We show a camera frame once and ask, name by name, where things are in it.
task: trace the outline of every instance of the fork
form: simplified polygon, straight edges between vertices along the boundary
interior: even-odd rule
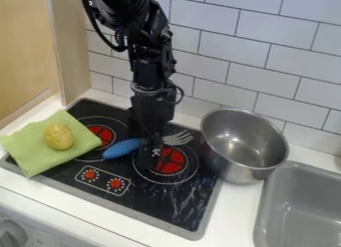
[[[164,143],[169,146],[181,146],[193,140],[193,135],[187,130],[163,137]]]
[[[189,143],[193,140],[193,136],[191,133],[187,130],[184,130],[182,132],[168,135],[163,137],[164,144],[169,146],[181,146]],[[138,149],[140,146],[140,139],[134,138],[134,139],[126,139],[124,141],[121,141],[119,143],[116,143],[109,147],[104,153],[103,158],[104,159],[114,159],[123,155],[127,155],[130,152]]]

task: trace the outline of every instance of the bowl rim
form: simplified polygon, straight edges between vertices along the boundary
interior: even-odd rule
[[[229,111],[229,112],[239,112],[239,113],[244,113],[244,114],[248,114],[252,117],[256,117],[260,120],[263,120],[265,121],[266,123],[268,123],[278,134],[279,136],[282,138],[283,142],[284,142],[284,146],[285,146],[285,149],[286,149],[286,152],[285,152],[285,156],[283,157],[283,159],[273,165],[273,166],[269,166],[269,167],[254,167],[254,166],[249,166],[249,165],[246,165],[246,164],[243,164],[243,163],[240,163],[240,162],[237,162],[233,159],[230,159],[228,158],[227,156],[221,154],[218,150],[216,150],[216,148],[208,141],[207,139],[207,136],[203,130],[203,125],[205,123],[205,121],[207,120],[207,118],[215,113],[218,113],[218,112],[224,112],[224,111]],[[225,108],[225,109],[215,109],[215,110],[212,110],[210,112],[208,112],[207,114],[205,114],[200,122],[200,131],[204,137],[204,140],[205,142],[209,145],[209,147],[214,150],[217,154],[219,154],[222,158],[228,160],[229,162],[231,163],[234,163],[234,164],[237,164],[237,165],[240,165],[242,167],[246,167],[246,168],[249,168],[249,169],[256,169],[256,170],[268,170],[268,169],[274,169],[274,168],[277,168],[279,167],[280,165],[282,165],[283,163],[285,163],[285,161],[287,161],[287,158],[289,156],[289,152],[290,152],[290,148],[289,148],[289,144],[288,144],[288,141],[286,139],[286,137],[284,136],[284,134],[282,133],[281,130],[278,129],[278,127],[276,125],[274,125],[274,123],[272,123],[270,120],[268,120],[267,118],[263,117],[263,116],[260,116],[260,115],[257,115],[255,113],[252,113],[250,111],[247,111],[247,110],[241,110],[241,109],[229,109],[229,108]]]

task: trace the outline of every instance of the black stovetop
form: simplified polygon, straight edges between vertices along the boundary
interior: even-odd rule
[[[103,160],[101,156],[108,146],[128,138],[126,111],[80,100],[68,112],[99,136],[102,146],[42,173],[43,176],[72,187],[73,193],[76,188],[129,208],[131,217],[140,219],[139,214],[143,213],[147,216],[141,220],[147,223],[165,222],[166,225],[160,226],[164,230],[175,234],[178,229],[185,230],[188,234],[180,234],[183,237],[193,238],[190,233],[205,226],[200,224],[206,224],[201,220],[208,219],[215,201],[212,194],[217,189],[217,178],[199,158],[201,135],[198,131],[189,130],[194,140],[187,145],[166,146],[156,168],[140,170],[135,153],[114,160]],[[165,135],[184,129],[168,124]],[[7,161],[15,163],[11,157]]]

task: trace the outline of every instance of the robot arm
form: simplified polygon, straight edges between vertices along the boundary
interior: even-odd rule
[[[173,119],[174,107],[183,97],[170,76],[175,73],[168,19],[154,0],[82,0],[96,32],[113,50],[129,51],[134,73],[131,112],[143,141],[141,168],[153,167],[163,148],[164,125]],[[118,45],[99,29],[96,19],[115,31]],[[176,92],[180,100],[176,101]]]

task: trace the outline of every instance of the stainless steel bowl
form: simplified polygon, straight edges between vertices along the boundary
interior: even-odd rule
[[[201,131],[205,162],[220,178],[236,184],[265,179],[289,153],[281,131],[247,111],[213,111],[202,119]]]

